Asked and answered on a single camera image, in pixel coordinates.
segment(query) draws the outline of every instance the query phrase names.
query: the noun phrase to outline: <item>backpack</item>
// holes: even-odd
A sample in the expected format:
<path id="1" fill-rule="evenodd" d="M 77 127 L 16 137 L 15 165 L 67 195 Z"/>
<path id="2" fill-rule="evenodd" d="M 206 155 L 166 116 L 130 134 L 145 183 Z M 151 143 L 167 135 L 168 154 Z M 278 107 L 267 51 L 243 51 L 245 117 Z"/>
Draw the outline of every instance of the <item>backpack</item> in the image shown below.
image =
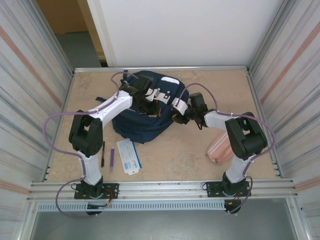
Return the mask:
<path id="1" fill-rule="evenodd" d="M 132 106 L 113 118 L 112 125 L 115 132 L 122 137 L 143 144 L 155 139 L 174 122 L 172 117 L 175 112 L 172 111 L 172 102 L 175 98 L 179 98 L 181 92 L 185 89 L 185 85 L 174 77 L 152 71 L 143 70 L 136 72 L 134 75 L 148 77 L 152 81 L 150 89 L 159 89 L 160 94 L 155 99 L 158 100 L 161 114 L 160 116 L 140 114 Z M 134 84 L 135 81 L 137 81 L 136 78 L 124 73 L 121 83 Z M 181 101 L 187 103 L 188 99 L 189 92 L 186 90 Z"/>

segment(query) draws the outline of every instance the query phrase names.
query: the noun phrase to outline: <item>wooden platform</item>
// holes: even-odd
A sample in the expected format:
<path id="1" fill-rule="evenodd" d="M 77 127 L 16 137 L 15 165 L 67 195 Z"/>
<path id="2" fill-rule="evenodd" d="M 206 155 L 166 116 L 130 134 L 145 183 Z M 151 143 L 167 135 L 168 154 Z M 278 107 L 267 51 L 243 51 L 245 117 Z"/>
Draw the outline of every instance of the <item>wooden platform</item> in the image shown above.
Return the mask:
<path id="1" fill-rule="evenodd" d="M 202 83 L 215 95 L 219 110 L 228 113 L 253 112 L 255 104 L 242 70 L 228 71 L 162 71 L 162 74 L 180 79 L 186 85 Z M 110 98 L 116 91 L 110 77 L 113 72 L 77 73 L 71 90 L 67 111 L 90 110 L 100 103 L 96 97 Z M 212 98 L 199 86 L 192 86 L 190 93 L 201 92 L 209 108 L 214 107 Z M 68 142 L 73 116 L 65 116 L 57 142 L 64 151 L 74 151 Z M 211 141 L 221 130 L 204 128 L 199 130 L 195 122 L 188 125 L 173 123 L 156 139 L 145 144 L 136 143 L 142 169 L 129 176 L 124 172 L 117 142 L 123 138 L 115 133 L 109 122 L 103 130 L 105 140 L 105 166 L 101 168 L 104 181 L 183 181 L 218 180 L 228 169 L 231 161 L 216 164 L 206 156 Z M 114 167 L 110 172 L 110 149 L 115 149 Z M 53 157 L 48 181 L 66 182 L 81 177 L 81 164 L 76 157 L 56 152 Z M 256 179 L 274 178 L 275 172 L 268 154 L 251 165 L 248 174 Z"/>

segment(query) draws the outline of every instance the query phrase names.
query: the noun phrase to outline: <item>pink object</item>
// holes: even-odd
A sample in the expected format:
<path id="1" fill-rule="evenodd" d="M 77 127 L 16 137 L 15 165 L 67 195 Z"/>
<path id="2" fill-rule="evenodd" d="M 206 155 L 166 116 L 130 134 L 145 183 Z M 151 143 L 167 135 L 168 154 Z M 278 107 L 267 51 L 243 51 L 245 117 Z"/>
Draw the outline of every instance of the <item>pink object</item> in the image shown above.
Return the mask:
<path id="1" fill-rule="evenodd" d="M 226 131 L 220 133 L 210 144 L 206 154 L 214 163 L 222 163 L 231 159 L 234 155 L 229 137 Z"/>

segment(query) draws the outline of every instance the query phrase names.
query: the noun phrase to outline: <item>purple cable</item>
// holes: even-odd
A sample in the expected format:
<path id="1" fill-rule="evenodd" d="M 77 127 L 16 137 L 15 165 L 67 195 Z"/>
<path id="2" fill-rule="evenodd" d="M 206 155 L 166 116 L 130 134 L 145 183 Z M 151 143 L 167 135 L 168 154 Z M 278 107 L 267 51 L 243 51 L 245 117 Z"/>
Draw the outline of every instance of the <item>purple cable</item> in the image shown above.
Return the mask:
<path id="1" fill-rule="evenodd" d="M 252 120 L 255 120 L 257 121 L 258 123 L 264 125 L 271 133 L 272 135 L 272 144 L 270 145 L 270 147 L 265 150 L 264 152 L 258 154 L 258 155 L 255 155 L 254 157 L 251 158 L 251 160 L 248 162 L 248 164 L 245 166 L 243 172 L 242 172 L 242 175 L 246 178 L 250 178 L 251 180 L 251 185 L 250 185 L 250 189 L 248 191 L 248 194 L 247 196 L 245 197 L 245 199 L 241 202 L 241 204 L 239 206 L 237 206 L 235 209 L 233 209 L 232 211 L 229 211 L 228 213 L 229 214 L 232 214 L 233 212 L 235 212 L 236 210 L 238 210 L 239 208 L 241 208 L 243 206 L 243 204 L 247 201 L 248 197 L 250 196 L 250 193 L 251 193 L 251 190 L 252 190 L 252 187 L 253 187 L 253 184 L 254 184 L 254 181 L 253 181 L 253 178 L 251 176 L 246 176 L 246 172 L 248 170 L 248 168 L 250 167 L 251 163 L 258 157 L 262 156 L 262 155 L 265 155 L 267 153 L 269 153 L 271 151 L 271 149 L 276 145 L 276 134 L 275 132 L 273 131 L 273 129 L 271 128 L 271 126 L 269 126 L 267 123 L 265 123 L 264 121 L 260 120 L 259 118 L 256 118 L 254 116 L 249 116 L 249 115 L 245 115 L 245 114 L 231 114 L 231 113 L 226 113 L 226 112 L 221 112 L 221 111 L 218 111 L 218 104 L 217 104 L 217 100 L 215 98 L 215 96 L 212 94 L 212 92 L 204 85 L 202 85 L 201 83 L 191 83 L 189 85 L 187 85 L 184 90 L 182 91 L 182 93 L 180 94 L 179 96 L 179 99 L 178 99 L 178 102 L 176 103 L 176 106 L 178 106 L 181 98 L 182 98 L 182 95 L 184 94 L 184 92 L 187 90 L 188 87 L 192 86 L 192 85 L 198 85 L 198 86 L 201 86 L 203 87 L 212 97 L 213 101 L 214 101 L 214 104 L 215 104 L 215 111 L 217 114 L 219 115 L 222 115 L 222 116 L 227 116 L 227 117 L 244 117 L 244 118 L 248 118 L 248 119 L 252 119 Z"/>
<path id="2" fill-rule="evenodd" d="M 46 144 L 48 144 L 50 148 L 52 148 L 53 150 L 55 150 L 55 151 L 57 151 L 57 152 L 59 152 L 59 153 L 68 154 L 68 155 L 72 155 L 72 156 L 76 156 L 76 157 L 80 158 L 81 165 L 82 165 L 83 176 L 82 176 L 81 178 L 79 178 L 79 179 L 71 180 L 71 181 L 65 183 L 64 185 L 62 185 L 62 186 L 60 187 L 60 189 L 58 190 L 58 192 L 56 193 L 56 196 L 55 196 L 55 206 L 56 206 L 56 208 L 58 209 L 58 211 L 59 211 L 60 213 L 62 213 L 62 214 L 65 215 L 66 217 L 69 217 L 69 218 L 72 218 L 72 219 L 88 219 L 88 218 L 92 218 L 92 217 L 95 216 L 95 215 L 90 215 L 90 216 L 73 216 L 73 215 L 70 215 L 70 214 L 67 214 L 67 213 L 63 212 L 63 211 L 61 210 L 61 208 L 59 207 L 59 205 L 58 205 L 59 193 L 61 192 L 61 190 L 62 190 L 65 186 L 67 186 L 68 184 L 70 184 L 70 183 L 72 183 L 72 182 L 82 181 L 82 180 L 84 180 L 84 179 L 86 178 L 86 173 L 87 173 L 87 171 L 86 171 L 86 166 L 85 166 L 85 162 L 84 162 L 84 160 L 83 160 L 83 158 L 82 158 L 81 155 L 79 155 L 79 154 L 77 154 L 77 153 L 74 153 L 74 152 L 63 151 L 63 150 L 61 150 L 61 149 L 56 148 L 55 146 L 53 146 L 53 145 L 51 144 L 51 142 L 48 140 L 47 133 L 46 133 L 47 124 L 48 124 L 48 122 L 49 122 L 51 119 L 53 119 L 53 118 L 55 118 L 55 117 L 58 117 L 58 116 L 63 116 L 63 115 L 82 115 L 82 116 L 83 116 L 83 115 L 95 114 L 95 113 L 100 112 L 101 110 L 105 109 L 106 107 L 110 106 L 110 105 L 117 99 L 117 97 L 119 96 L 119 86 L 118 86 L 117 82 L 114 81 L 114 77 L 115 77 L 116 75 L 118 75 L 118 74 L 128 74 L 128 75 L 133 76 L 134 78 L 138 79 L 138 77 L 137 77 L 136 75 L 134 75 L 134 74 L 132 74 L 132 73 L 130 73 L 130 72 L 124 72 L 124 71 L 116 72 L 115 74 L 113 74 L 113 75 L 111 76 L 111 79 L 110 79 L 111 82 L 113 82 L 113 83 L 115 84 L 115 86 L 116 86 L 116 96 L 115 96 L 115 98 L 113 98 L 108 104 L 104 105 L 103 107 L 99 108 L 99 109 L 96 110 L 96 111 L 90 111 L 90 112 L 71 112 L 71 111 L 69 111 L 69 112 L 59 112 L 59 113 L 55 113 L 55 114 L 49 116 L 49 117 L 44 121 L 44 123 L 43 123 L 43 126 L 42 126 L 42 135 L 43 135 L 43 138 L 44 138 L 44 141 L 46 142 Z"/>

